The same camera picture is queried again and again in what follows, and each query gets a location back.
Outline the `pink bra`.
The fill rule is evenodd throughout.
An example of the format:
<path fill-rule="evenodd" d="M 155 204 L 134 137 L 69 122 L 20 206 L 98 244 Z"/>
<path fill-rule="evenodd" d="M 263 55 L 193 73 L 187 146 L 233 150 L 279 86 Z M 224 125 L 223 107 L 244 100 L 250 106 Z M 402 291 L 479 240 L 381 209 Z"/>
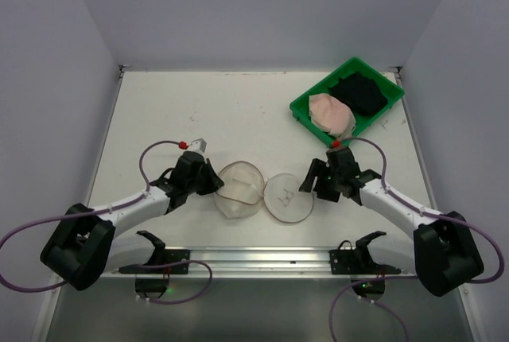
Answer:
<path fill-rule="evenodd" d="M 309 97 L 309 116 L 313 125 L 334 138 L 348 138 L 356 128 L 349 106 L 327 93 Z"/>

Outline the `black bra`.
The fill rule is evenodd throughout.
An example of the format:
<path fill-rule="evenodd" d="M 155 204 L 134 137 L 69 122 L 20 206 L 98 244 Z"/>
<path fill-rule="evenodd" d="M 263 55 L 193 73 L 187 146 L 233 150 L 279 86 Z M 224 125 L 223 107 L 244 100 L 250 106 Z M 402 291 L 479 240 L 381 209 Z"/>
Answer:
<path fill-rule="evenodd" d="M 339 79 L 328 93 L 362 116 L 376 115 L 388 104 L 376 82 L 359 72 Z"/>

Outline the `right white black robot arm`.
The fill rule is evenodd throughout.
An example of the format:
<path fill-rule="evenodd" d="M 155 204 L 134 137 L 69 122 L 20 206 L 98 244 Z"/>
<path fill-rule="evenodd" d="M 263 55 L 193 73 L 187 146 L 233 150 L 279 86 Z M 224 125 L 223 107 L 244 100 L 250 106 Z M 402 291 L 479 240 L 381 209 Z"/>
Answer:
<path fill-rule="evenodd" d="M 329 252 L 333 274 L 401 274 L 417 276 L 433 295 L 441 297 L 484 272 L 472 233 L 457 212 L 446 215 L 421 206 L 383 181 L 372 169 L 362 170 L 347 146 L 328 150 L 326 160 L 314 158 L 300 191 L 321 200 L 343 197 L 372 210 L 402 231 L 408 241 L 373 231 L 350 249 Z"/>

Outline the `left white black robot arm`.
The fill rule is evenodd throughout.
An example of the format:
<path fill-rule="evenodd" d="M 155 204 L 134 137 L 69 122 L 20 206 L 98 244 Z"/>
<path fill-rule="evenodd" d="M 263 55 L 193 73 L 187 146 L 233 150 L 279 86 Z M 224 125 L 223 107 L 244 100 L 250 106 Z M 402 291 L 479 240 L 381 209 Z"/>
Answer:
<path fill-rule="evenodd" d="M 120 235 L 184 205 L 192 194 L 208 195 L 224 182 L 211 162 L 186 151 L 148 189 L 124 203 L 98 208 L 88 215 L 82 204 L 71 206 L 45 244 L 41 262 L 76 290 L 85 290 L 105 271 L 124 267 L 146 270 L 166 264 L 165 243 L 148 231 L 129 239 Z"/>

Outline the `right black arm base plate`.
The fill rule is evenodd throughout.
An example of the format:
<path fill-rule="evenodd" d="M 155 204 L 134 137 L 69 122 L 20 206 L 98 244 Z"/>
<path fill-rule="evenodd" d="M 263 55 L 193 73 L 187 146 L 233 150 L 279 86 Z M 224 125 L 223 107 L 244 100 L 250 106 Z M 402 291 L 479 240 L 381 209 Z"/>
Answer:
<path fill-rule="evenodd" d="M 329 264 L 333 275 L 375 275 L 401 274 L 399 268 L 374 262 L 367 249 L 368 242 L 357 241 L 354 247 L 343 248 L 343 241 L 337 248 L 328 251 Z"/>

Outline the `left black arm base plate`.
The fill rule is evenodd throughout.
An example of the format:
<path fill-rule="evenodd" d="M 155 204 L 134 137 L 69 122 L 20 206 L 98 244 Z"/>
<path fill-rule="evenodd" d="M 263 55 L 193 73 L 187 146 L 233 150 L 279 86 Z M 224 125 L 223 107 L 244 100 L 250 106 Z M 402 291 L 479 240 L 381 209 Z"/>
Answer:
<path fill-rule="evenodd" d="M 177 262 L 188 261 L 191 251 L 187 249 L 165 249 L 156 253 L 143 266 L 125 266 L 119 269 L 120 274 L 179 274 L 188 273 L 188 263 L 176 266 Z M 172 264 L 170 267 L 151 269 L 151 266 Z"/>

